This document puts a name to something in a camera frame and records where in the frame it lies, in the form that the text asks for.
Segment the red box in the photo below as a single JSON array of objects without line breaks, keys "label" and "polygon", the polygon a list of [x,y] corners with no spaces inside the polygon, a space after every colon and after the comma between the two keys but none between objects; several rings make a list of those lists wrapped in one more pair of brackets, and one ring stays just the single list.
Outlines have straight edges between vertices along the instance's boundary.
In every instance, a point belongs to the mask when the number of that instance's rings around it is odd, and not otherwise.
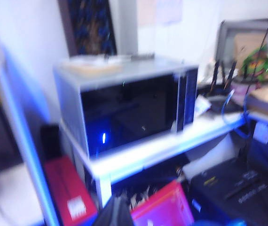
[{"label": "red box", "polygon": [[44,167],[64,226],[92,225],[97,210],[70,159],[55,159]]},{"label": "red box", "polygon": [[194,223],[180,183],[173,181],[131,212],[135,226],[189,226]]}]

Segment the white desk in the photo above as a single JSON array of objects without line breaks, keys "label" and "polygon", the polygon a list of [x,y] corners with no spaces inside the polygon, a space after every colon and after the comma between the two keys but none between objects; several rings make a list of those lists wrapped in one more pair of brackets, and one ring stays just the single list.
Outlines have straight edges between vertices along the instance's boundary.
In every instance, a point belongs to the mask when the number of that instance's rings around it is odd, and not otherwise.
[{"label": "white desk", "polygon": [[0,172],[0,226],[40,226],[44,217],[24,164]]},{"label": "white desk", "polygon": [[181,133],[162,135],[97,160],[87,158],[84,150],[63,122],[61,122],[61,129],[73,145],[73,150],[95,179],[98,197],[104,206],[111,197],[111,184],[244,124],[244,119],[240,113],[228,114],[226,119],[229,124],[225,124],[221,116],[215,116],[214,118],[207,115],[201,116],[195,119],[192,124],[186,126]]}]

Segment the wire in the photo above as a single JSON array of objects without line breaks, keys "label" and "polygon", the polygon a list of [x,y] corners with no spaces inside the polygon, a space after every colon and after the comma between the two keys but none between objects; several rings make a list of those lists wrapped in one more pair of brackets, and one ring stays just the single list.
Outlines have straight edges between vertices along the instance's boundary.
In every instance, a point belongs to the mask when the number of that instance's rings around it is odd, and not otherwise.
[{"label": "wire", "polygon": [[[223,119],[223,121],[224,121],[224,123],[225,124],[227,124],[227,125],[230,125],[230,123],[227,121],[227,119],[225,118],[225,107],[226,107],[226,105],[227,105],[227,103],[229,102],[229,100],[230,100],[230,98],[228,97],[226,100],[225,100],[225,102],[224,102],[224,104],[223,104],[223,107],[222,107],[222,110],[221,110],[221,114],[222,114],[222,119]],[[245,133],[243,133],[242,131],[240,131],[239,129],[237,129],[237,128],[234,128],[233,129],[241,138],[243,138],[243,139],[245,139],[245,140],[247,140],[248,138],[249,138],[249,134],[245,134]]]},{"label": "wire", "polygon": [[267,38],[267,35],[268,35],[268,27],[266,29],[266,33],[265,33],[265,36],[260,44],[260,49],[258,51],[258,54],[257,54],[257,57],[256,57],[256,64],[255,64],[255,67],[254,67],[254,70],[253,70],[253,73],[252,73],[252,77],[251,77],[251,80],[250,80],[250,83],[248,85],[248,88],[246,90],[246,94],[245,94],[245,97],[244,97],[244,102],[243,102],[243,117],[246,121],[246,124],[247,124],[247,128],[248,128],[248,136],[247,137],[250,137],[251,136],[251,125],[250,125],[250,122],[249,122],[249,119],[248,119],[248,111],[247,111],[247,96],[248,96],[248,93],[249,93],[249,90],[250,90],[250,87],[251,87],[251,84],[254,80],[254,77],[255,77],[255,74],[256,74],[256,69],[257,69],[257,66],[259,64],[259,60],[260,60],[260,52],[262,51],[262,48],[264,46],[264,43],[265,43],[265,40]]}]

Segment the black bag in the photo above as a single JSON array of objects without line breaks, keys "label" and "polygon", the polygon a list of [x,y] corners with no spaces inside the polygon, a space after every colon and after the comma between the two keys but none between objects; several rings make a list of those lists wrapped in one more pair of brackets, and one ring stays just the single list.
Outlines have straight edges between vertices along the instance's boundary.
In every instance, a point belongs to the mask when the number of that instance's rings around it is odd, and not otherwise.
[{"label": "black bag", "polygon": [[111,197],[93,226],[134,226],[126,199]]}]

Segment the silver microwave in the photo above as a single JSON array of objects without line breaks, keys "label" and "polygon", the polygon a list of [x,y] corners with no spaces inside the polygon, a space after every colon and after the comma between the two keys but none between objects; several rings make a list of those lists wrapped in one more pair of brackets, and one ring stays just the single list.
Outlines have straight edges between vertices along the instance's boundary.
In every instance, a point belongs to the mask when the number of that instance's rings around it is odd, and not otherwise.
[{"label": "silver microwave", "polygon": [[55,79],[63,122],[89,158],[182,131],[194,119],[195,66],[155,58],[92,76],[58,65]]}]

